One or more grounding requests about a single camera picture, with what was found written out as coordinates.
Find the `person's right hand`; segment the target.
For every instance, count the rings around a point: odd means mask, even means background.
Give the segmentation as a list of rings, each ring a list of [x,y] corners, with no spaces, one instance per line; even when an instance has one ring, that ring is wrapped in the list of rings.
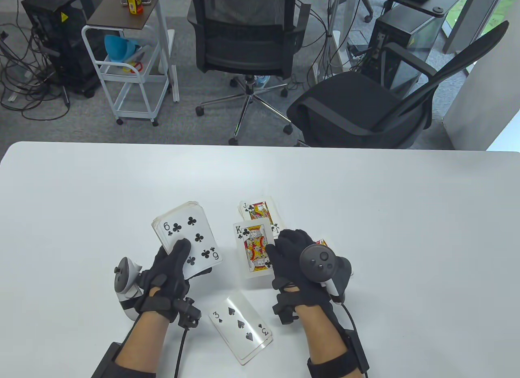
[[[341,328],[330,303],[325,287],[309,280],[301,270],[299,260],[305,248],[314,240],[304,230],[282,230],[274,244],[266,246],[266,253],[274,270],[273,289],[277,289],[277,304],[273,306],[282,324],[291,324],[301,313],[295,313],[299,305],[319,306],[336,328]]]

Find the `person's left hand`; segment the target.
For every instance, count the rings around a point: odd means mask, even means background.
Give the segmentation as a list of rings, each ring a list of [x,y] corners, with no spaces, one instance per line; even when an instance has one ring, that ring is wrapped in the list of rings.
[[[139,314],[156,312],[170,323],[174,322],[179,313],[174,302],[184,299],[190,287],[183,273],[190,250],[188,239],[176,241],[170,254],[163,247],[159,248],[154,263],[143,276],[143,296],[135,304]]]

